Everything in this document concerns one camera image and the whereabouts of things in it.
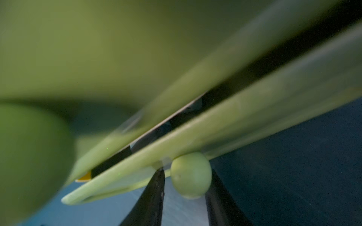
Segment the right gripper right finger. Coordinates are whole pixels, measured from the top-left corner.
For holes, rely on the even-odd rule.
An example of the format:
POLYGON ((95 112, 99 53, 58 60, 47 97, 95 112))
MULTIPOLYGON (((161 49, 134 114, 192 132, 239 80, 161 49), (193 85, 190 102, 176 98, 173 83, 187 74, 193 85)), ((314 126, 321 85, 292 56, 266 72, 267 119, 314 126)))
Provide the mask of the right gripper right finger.
POLYGON ((210 226, 253 225, 237 206, 215 170, 212 170, 212 182, 205 198, 210 226))

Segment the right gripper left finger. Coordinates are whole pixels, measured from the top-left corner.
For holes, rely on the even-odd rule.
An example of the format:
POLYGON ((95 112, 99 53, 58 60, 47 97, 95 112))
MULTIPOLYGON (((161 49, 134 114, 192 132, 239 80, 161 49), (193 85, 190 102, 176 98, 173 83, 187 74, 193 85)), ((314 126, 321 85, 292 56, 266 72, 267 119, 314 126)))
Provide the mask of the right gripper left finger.
POLYGON ((158 169, 130 213, 122 221, 122 226, 160 226, 162 223, 165 195, 165 172, 158 169))

